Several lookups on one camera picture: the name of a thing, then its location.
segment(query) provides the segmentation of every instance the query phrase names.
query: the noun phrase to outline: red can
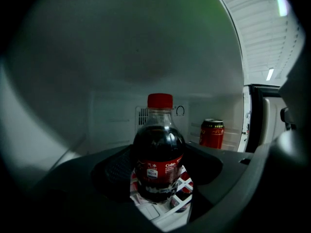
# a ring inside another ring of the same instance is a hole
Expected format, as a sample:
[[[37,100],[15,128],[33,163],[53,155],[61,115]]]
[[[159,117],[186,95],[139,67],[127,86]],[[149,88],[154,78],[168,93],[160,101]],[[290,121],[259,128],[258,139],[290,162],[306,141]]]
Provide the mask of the red can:
[[[224,121],[205,119],[201,125],[200,145],[221,149],[224,138]]]

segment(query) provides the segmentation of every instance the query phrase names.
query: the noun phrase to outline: plastic bottle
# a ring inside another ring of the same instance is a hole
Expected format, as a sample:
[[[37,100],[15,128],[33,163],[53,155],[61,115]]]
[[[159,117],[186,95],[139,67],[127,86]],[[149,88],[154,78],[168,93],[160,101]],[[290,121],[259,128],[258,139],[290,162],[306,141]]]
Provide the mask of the plastic bottle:
[[[151,202],[167,201],[178,186],[185,141],[173,123],[172,108],[172,95],[150,94],[147,121],[134,140],[138,192]]]

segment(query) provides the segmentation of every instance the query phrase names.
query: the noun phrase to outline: bottle label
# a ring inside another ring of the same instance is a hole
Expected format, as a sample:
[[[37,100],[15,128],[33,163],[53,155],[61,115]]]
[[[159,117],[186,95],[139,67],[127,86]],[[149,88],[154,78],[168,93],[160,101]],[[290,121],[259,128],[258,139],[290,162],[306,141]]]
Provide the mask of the bottle label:
[[[165,162],[138,160],[135,173],[139,180],[148,183],[172,183],[180,176],[181,158],[182,155]]]

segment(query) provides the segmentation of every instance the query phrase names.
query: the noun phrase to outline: light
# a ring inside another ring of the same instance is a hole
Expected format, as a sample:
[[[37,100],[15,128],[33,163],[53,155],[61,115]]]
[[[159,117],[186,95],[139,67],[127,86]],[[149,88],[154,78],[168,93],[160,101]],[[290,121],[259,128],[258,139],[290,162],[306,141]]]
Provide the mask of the light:
[[[287,9],[287,1],[286,0],[277,0],[278,4],[278,11],[280,13],[280,17],[287,16],[288,9]]]
[[[169,134],[169,138],[171,142],[175,140],[175,136],[172,133]]]
[[[269,69],[269,73],[268,73],[268,76],[267,76],[267,81],[269,81],[271,79],[273,71],[274,71],[274,68],[270,68]]]

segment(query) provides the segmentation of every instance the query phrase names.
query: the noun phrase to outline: red bottle cap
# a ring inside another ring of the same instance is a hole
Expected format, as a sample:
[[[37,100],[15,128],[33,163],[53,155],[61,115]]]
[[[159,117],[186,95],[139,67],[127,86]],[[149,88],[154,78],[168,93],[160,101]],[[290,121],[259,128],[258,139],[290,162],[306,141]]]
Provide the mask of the red bottle cap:
[[[148,108],[172,109],[173,96],[165,93],[154,93],[148,96]]]

